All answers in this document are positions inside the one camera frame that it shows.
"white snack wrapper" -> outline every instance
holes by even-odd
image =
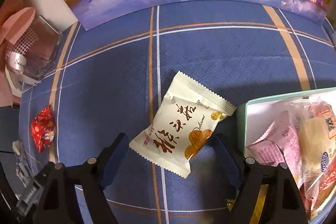
[[[189,160],[203,147],[218,122],[234,111],[227,100],[179,71],[152,124],[129,147],[186,178],[190,174]]]

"metal screw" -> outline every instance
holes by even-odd
[[[283,169],[287,169],[287,168],[288,168],[288,165],[287,165],[285,162],[281,162],[281,163],[280,163],[280,166],[281,166]]]
[[[247,162],[248,164],[254,164],[254,163],[255,163],[255,160],[254,160],[254,158],[246,158],[246,162]]]
[[[55,165],[56,170],[60,170],[60,169],[62,169],[62,167],[63,167],[63,164],[56,164]]]
[[[88,164],[95,164],[97,162],[97,159],[96,158],[89,158],[88,160],[87,160],[87,163]]]

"mint green box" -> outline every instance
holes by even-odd
[[[236,109],[236,116],[237,116],[237,129],[238,129],[238,148],[239,150],[245,155],[245,148],[246,148],[246,139],[247,139],[247,115],[248,115],[248,107],[251,105],[259,104],[259,103],[267,103],[267,102],[276,102],[279,100],[289,99],[289,98],[295,98],[295,97],[303,97],[313,94],[321,94],[325,92],[330,92],[336,90],[336,87],[334,88],[326,88],[326,89],[316,89],[316,90],[305,90],[305,91],[299,91],[299,92],[293,92],[293,93],[287,93],[287,94],[281,94],[281,95],[274,95],[274,96],[268,96],[268,97],[262,97],[257,98],[253,100],[249,100],[243,105],[240,105]],[[335,199],[335,194],[333,194],[332,197],[327,198],[325,201],[325,204],[323,204],[323,208],[328,207],[328,205],[331,205],[331,203]],[[310,221],[309,223],[319,223],[318,219],[319,216],[314,218],[314,220]]]

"red candy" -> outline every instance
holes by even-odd
[[[54,140],[55,122],[51,115],[50,106],[43,109],[30,125],[31,136],[39,153],[48,149]]]

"white mesh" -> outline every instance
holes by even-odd
[[[19,54],[25,55],[29,48],[38,40],[37,34],[29,27],[23,35],[16,41],[13,46],[11,43],[7,43],[6,47],[6,57],[8,57],[10,52],[17,52]]]

